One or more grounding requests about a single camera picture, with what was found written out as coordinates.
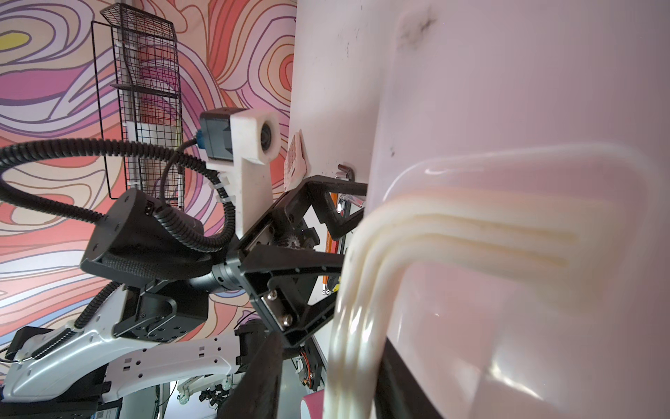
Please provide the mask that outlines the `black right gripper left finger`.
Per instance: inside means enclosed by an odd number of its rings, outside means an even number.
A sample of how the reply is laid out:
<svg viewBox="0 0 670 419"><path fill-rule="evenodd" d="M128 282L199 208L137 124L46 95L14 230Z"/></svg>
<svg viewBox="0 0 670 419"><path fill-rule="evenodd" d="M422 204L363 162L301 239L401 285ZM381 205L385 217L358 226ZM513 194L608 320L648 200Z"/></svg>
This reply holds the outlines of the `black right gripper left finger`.
<svg viewBox="0 0 670 419"><path fill-rule="evenodd" d="M277 417L284 345L279 333L271 333L256 353L251 366L227 402L218 409L218 419Z"/></svg>

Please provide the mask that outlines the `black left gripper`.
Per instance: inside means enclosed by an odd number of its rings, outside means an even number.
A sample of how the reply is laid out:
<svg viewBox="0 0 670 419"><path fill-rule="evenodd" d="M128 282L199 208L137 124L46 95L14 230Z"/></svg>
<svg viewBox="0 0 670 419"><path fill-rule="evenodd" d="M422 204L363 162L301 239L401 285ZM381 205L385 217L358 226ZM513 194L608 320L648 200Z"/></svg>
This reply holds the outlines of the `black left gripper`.
<svg viewBox="0 0 670 419"><path fill-rule="evenodd" d="M246 292L256 314L271 332L279 333L285 347L299 347L333 318L336 296L316 303L312 291L321 279L338 279L344 257L316 251L319 234L307 225L314 211L333 240L353 231L364 210L343 216L335 195L366 198L367 184L326 176L311 176L306 188L285 193L261 216L251 230L228 248L214 254L209 288Z"/></svg>

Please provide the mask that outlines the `pink plastic tool box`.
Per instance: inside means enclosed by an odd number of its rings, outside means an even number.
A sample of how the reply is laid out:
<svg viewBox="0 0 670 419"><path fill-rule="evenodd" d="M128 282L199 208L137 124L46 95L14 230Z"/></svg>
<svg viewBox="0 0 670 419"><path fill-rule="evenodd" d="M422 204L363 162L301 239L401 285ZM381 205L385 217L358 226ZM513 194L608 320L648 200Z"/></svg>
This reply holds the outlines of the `pink plastic tool box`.
<svg viewBox="0 0 670 419"><path fill-rule="evenodd" d="M406 1L325 417L669 415L669 4Z"/></svg>

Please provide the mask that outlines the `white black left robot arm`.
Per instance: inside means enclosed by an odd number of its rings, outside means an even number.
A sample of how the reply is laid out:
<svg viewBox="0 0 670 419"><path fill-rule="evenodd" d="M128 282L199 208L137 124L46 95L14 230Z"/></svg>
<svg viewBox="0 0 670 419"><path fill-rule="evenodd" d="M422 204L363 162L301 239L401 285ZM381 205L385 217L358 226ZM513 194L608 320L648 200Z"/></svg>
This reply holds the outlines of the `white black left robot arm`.
<svg viewBox="0 0 670 419"><path fill-rule="evenodd" d="M312 176L257 208L237 202L237 230L199 253L156 221L159 203L130 190L97 224L81 267L108 279L76 321L22 328L1 387L4 418L89 418L167 382L259 373L263 417L277 409L284 359L307 355L335 298L312 303L344 258L318 250L313 212L334 239L363 217L367 186Z"/></svg>

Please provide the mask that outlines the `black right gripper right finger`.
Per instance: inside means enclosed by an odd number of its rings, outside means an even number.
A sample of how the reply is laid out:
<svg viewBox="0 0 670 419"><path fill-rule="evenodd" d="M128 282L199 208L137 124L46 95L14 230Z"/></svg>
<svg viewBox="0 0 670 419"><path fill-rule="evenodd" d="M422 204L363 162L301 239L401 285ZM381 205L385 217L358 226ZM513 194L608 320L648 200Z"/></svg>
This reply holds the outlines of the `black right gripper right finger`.
<svg viewBox="0 0 670 419"><path fill-rule="evenodd" d="M429 401L390 340L380 363L374 406L378 418L429 418Z"/></svg>

